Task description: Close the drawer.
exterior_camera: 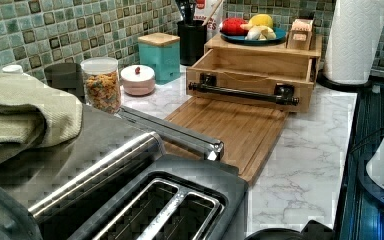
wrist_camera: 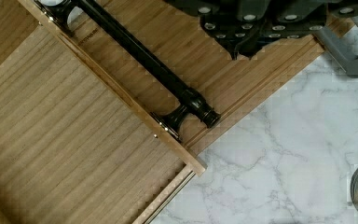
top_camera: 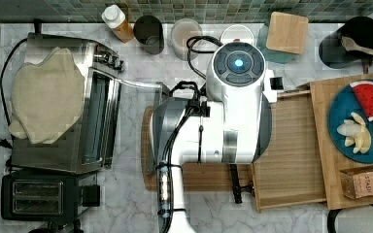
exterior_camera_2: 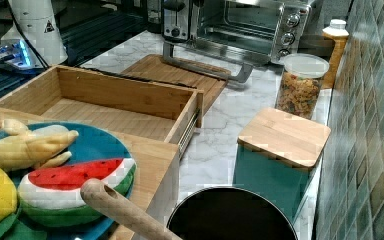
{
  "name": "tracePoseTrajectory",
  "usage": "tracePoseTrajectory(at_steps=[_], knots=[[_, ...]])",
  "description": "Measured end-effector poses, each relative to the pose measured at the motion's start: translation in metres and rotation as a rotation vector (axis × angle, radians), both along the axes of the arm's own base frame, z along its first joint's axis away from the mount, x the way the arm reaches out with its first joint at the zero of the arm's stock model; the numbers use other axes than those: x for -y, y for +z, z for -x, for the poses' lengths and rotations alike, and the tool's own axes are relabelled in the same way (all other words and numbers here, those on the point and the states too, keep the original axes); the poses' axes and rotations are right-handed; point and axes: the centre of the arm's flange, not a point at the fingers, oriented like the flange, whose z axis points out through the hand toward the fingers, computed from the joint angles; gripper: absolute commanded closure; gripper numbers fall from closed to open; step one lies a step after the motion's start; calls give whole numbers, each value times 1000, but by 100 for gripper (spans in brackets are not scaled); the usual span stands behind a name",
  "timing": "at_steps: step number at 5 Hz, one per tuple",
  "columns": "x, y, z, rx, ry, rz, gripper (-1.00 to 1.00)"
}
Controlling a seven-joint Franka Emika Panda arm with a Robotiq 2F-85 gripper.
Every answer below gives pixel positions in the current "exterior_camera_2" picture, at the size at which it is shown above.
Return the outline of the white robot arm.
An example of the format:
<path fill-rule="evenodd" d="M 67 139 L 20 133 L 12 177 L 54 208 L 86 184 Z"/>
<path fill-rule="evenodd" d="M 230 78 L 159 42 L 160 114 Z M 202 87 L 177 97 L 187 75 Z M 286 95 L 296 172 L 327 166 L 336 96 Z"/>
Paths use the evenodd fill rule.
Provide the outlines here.
<path fill-rule="evenodd" d="M 8 0 L 13 26 L 1 37 L 19 70 L 61 64 L 68 55 L 54 17 L 51 0 Z"/>

